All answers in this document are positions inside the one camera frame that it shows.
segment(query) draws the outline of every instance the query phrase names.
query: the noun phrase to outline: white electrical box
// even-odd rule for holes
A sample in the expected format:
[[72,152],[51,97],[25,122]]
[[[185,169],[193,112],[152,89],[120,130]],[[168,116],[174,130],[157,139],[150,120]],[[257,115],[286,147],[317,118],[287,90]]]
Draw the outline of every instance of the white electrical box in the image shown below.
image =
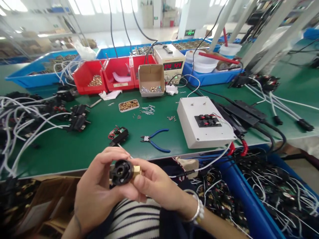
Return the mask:
[[180,98],[177,113],[190,149],[222,147],[237,139],[207,96]]
[[[185,56],[172,44],[154,46],[154,57],[158,64],[163,64],[164,66],[164,79],[166,84],[174,75],[182,74]],[[176,76],[170,82],[170,85],[178,85],[180,77],[180,75]]]

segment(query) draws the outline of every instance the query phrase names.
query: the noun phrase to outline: green display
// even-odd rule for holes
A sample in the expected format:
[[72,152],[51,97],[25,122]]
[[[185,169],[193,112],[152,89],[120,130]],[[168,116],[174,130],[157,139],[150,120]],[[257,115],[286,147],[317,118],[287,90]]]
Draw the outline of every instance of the green display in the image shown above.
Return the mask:
[[195,34],[195,29],[194,30],[186,30],[185,31],[185,36],[193,36]]

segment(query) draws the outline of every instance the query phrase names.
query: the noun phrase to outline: white bucket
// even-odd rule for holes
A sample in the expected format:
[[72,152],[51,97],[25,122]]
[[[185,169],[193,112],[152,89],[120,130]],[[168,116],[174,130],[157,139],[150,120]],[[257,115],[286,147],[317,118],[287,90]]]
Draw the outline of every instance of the white bucket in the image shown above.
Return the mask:
[[194,71],[198,73],[211,73],[217,66],[219,60],[195,55],[194,58]]
[[225,46],[225,44],[223,44],[219,49],[219,54],[228,59],[233,59],[241,48],[242,46],[239,44],[229,43],[228,46]]
[[[186,56],[185,62],[186,62],[186,63],[189,63],[189,64],[192,64],[192,63],[193,63],[193,55],[194,55],[194,52],[195,52],[195,50],[189,50],[189,51],[186,52],[186,54],[185,54],[185,56]],[[195,52],[195,57],[198,56],[198,54],[199,54],[200,52],[205,53],[205,52],[202,51],[202,50],[197,50],[197,51]]]

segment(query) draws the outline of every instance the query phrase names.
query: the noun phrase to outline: red digital display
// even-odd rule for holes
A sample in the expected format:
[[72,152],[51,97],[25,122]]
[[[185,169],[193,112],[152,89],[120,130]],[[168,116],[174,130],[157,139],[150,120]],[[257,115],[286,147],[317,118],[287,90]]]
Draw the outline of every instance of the red digital display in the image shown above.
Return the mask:
[[182,61],[177,61],[177,62],[171,62],[171,63],[164,63],[164,70],[178,70],[181,69],[183,66]]

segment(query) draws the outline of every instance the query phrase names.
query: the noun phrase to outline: striped shirt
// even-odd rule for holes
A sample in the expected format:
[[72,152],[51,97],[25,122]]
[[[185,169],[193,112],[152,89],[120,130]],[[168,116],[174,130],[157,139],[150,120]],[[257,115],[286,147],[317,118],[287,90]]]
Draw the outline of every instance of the striped shirt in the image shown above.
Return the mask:
[[105,239],[159,238],[160,205],[147,197],[146,203],[122,200],[115,208]]

